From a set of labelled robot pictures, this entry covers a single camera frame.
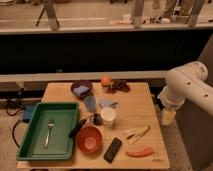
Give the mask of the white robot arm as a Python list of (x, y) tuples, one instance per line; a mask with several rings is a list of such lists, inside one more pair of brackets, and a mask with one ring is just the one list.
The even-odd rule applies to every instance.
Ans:
[(166, 73), (166, 85), (157, 96), (163, 105), (161, 111), (163, 126), (172, 123), (176, 111), (186, 99), (213, 117), (213, 87), (205, 83), (207, 76), (207, 67), (199, 61), (175, 67)]

